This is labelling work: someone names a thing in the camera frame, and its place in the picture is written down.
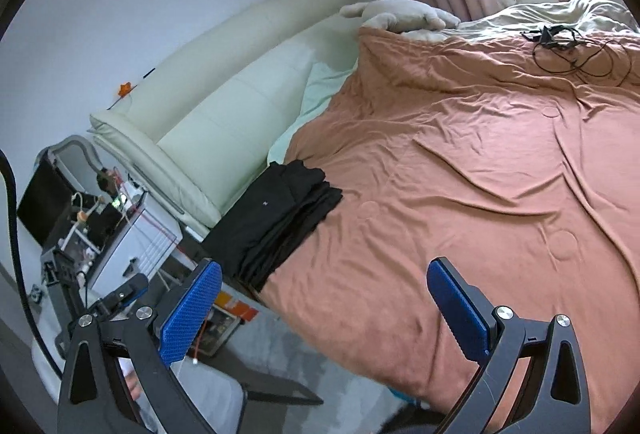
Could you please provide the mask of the person left hand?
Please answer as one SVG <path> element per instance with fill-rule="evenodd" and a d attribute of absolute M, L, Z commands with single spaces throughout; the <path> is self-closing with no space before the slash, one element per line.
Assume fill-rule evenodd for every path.
<path fill-rule="evenodd" d="M 134 371 L 134 365 L 129 358 L 119 358 L 120 370 L 125 378 L 127 388 L 133 400 L 138 400 L 142 394 L 142 386 L 140 384 L 137 373 Z"/>

